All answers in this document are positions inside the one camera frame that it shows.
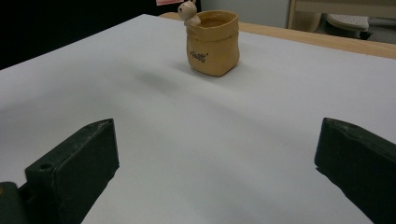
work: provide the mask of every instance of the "screw hole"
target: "screw hole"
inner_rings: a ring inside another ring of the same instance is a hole
[[[52,163],[49,162],[40,165],[41,171],[46,171],[49,170],[50,168],[52,168]]]

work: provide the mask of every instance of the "white chair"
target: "white chair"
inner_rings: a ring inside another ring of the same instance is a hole
[[[328,14],[327,22],[337,28],[361,32],[361,39],[370,38],[371,34],[369,30],[369,18],[363,16],[348,16],[338,14]]]

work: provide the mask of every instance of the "wall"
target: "wall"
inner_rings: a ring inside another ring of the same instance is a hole
[[[202,0],[202,10],[229,10],[239,14],[239,20],[286,28],[290,0]]]
[[[104,31],[141,14],[158,16],[180,4],[156,1],[0,1],[0,70]]]

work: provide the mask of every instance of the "dark background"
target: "dark background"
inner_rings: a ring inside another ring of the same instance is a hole
[[[0,2],[0,69],[61,48],[141,14],[177,12],[181,3],[140,1]],[[201,1],[196,6],[201,11]]]

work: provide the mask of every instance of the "tan ceramic pot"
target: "tan ceramic pot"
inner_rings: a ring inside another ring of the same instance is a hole
[[[195,70],[221,77],[238,64],[238,15],[230,11],[198,13],[200,25],[187,24],[187,57]]]

